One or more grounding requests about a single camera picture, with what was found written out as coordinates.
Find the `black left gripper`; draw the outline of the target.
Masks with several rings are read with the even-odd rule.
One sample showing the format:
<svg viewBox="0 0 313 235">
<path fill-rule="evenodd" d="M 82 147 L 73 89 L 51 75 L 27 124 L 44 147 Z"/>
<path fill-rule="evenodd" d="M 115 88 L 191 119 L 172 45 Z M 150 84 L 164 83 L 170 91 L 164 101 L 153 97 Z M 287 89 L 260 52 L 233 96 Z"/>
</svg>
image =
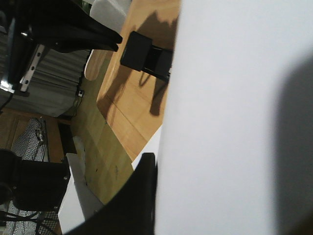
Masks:
<svg viewBox="0 0 313 235">
<path fill-rule="evenodd" d="M 122 37 L 91 18 L 72 0 L 2 0 L 0 24 L 8 36 L 0 88 L 21 92 L 39 62 L 40 48 L 61 53 L 118 51 Z"/>
</svg>

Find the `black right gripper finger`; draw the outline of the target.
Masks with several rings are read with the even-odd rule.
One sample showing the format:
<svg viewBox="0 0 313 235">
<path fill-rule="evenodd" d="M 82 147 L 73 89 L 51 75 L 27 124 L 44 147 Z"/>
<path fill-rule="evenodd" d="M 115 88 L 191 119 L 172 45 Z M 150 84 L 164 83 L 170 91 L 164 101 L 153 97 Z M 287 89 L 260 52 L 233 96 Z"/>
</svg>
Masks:
<svg viewBox="0 0 313 235">
<path fill-rule="evenodd" d="M 153 235 L 158 167 L 146 152 L 119 192 L 95 215 L 68 235 Z"/>
</svg>

